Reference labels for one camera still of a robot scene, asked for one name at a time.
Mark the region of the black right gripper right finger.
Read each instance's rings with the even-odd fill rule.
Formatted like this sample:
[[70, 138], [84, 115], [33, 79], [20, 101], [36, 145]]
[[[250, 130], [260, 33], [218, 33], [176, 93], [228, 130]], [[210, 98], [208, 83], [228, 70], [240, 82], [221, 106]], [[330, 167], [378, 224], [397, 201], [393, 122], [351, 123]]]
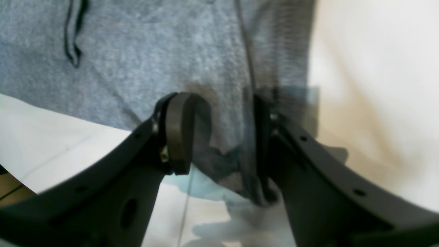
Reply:
[[437, 247], [438, 213], [366, 180], [254, 95], [257, 174], [279, 188], [298, 247]]

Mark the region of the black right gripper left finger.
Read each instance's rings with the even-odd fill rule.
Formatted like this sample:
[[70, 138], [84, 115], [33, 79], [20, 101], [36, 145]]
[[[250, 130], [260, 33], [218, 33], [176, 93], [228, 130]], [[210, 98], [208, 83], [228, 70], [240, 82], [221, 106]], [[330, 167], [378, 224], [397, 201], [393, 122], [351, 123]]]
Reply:
[[196, 93], [171, 93], [108, 155], [42, 194], [1, 209], [18, 247], [139, 247], [166, 175], [188, 175]]

